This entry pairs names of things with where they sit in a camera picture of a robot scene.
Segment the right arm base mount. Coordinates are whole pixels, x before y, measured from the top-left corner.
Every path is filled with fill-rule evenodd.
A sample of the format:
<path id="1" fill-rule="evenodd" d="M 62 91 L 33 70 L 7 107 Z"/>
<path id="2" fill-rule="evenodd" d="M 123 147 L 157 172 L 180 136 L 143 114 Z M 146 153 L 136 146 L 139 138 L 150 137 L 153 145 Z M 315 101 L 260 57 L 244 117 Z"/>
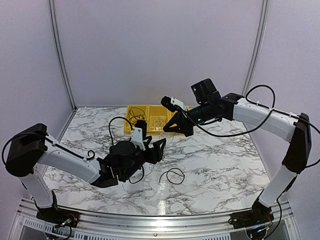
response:
<path id="1" fill-rule="evenodd" d="M 245 210 L 234 212 L 230 215 L 228 223 L 233 225 L 234 229 L 252 227 L 274 220 L 274 215 L 270 210 L 262 213 L 260 210 Z"/>

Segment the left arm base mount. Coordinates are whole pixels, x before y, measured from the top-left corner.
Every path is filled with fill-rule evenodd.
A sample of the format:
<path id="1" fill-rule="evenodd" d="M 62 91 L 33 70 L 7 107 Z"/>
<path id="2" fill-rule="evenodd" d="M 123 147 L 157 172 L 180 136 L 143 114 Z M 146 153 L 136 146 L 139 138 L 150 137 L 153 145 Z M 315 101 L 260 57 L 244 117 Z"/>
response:
<path id="1" fill-rule="evenodd" d="M 40 220 L 60 225 L 66 220 L 70 219 L 71 222 L 68 225 L 72 228 L 76 228 L 78 225 L 80 213 L 78 211 L 60 209 L 56 213 L 42 214 L 40 211 L 37 212 L 36 217 Z"/>

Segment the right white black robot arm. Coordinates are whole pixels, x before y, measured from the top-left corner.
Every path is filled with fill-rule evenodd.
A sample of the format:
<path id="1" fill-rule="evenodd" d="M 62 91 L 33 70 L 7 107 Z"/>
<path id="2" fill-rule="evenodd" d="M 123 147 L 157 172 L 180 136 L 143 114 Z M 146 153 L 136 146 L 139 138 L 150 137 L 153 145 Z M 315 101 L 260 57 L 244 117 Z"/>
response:
<path id="1" fill-rule="evenodd" d="M 221 96 L 209 78 L 192 85 L 191 89 L 198 106 L 190 110 L 175 97 L 164 96 L 161 99 L 161 104 L 174 114 L 163 127 L 164 132 L 190 137 L 194 134 L 194 127 L 202 129 L 207 121 L 226 119 L 250 124 L 255 130 L 265 130 L 289 143 L 280 168 L 251 209 L 233 213 L 229 223 L 238 229 L 273 220 L 273 203 L 291 188 L 298 175 L 307 168 L 312 146 L 309 116 L 283 112 L 273 105 L 267 107 L 236 93 Z"/>

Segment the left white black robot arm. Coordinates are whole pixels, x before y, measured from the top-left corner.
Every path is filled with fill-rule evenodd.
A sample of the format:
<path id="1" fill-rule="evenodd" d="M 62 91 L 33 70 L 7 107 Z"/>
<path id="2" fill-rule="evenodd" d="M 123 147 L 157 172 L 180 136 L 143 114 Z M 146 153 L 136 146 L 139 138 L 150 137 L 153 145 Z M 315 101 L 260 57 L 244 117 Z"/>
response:
<path id="1" fill-rule="evenodd" d="M 113 144 L 105 158 L 96 157 L 92 150 L 81 155 L 48 134 L 46 125 L 38 123 L 11 137 L 2 148 L 1 158 L 6 171 L 20 179 L 33 197 L 38 219 L 76 224 L 79 213 L 58 207 L 56 194 L 48 188 L 38 166 L 51 166 L 94 187 L 109 188 L 128 181 L 145 163 L 155 165 L 163 159 L 166 139 L 151 141 L 144 130 L 134 127 L 130 138 Z"/>

